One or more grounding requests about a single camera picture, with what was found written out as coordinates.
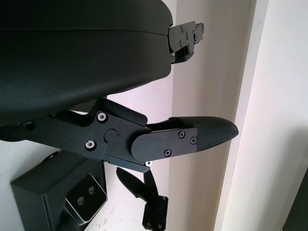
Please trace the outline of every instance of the silver screw head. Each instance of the silver screw head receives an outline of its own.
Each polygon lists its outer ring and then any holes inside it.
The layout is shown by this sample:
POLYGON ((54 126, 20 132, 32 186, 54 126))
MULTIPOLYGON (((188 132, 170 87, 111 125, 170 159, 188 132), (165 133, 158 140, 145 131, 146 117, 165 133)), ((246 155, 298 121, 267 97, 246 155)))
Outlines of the silver screw head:
POLYGON ((164 155, 165 157, 171 156, 171 150, 170 149, 165 150, 164 155))
POLYGON ((106 120, 106 118, 107 118, 107 115, 106 115, 104 112, 101 112, 101 113, 99 113, 99 114, 97 115, 98 121, 103 122, 103 121, 106 120))
POLYGON ((89 188, 89 193, 90 193, 91 195, 94 195, 94 190, 95 190, 95 187, 94 187, 94 186, 90 187, 90 188, 89 188))
POLYGON ((87 141, 87 142, 86 142, 86 148, 87 148, 87 149, 93 149, 93 148, 95 148, 95 142, 94 142, 94 141, 87 141))
POLYGON ((191 138, 191 144, 196 144, 196 143, 197 143, 196 137, 192 137, 192 138, 191 138))
POLYGON ((147 162, 145 162, 145 165, 146 165, 147 167, 152 166, 152 161, 147 161, 147 162))
POLYGON ((80 197, 80 198, 78 198, 78 200, 77 200, 77 204, 78 204, 79 206, 83 206, 83 205, 84 205, 84 203, 85 203, 85 198, 84 198, 84 197, 80 197))
POLYGON ((185 132, 184 131, 180 131, 179 132, 179 138, 182 139, 185 137, 185 132))

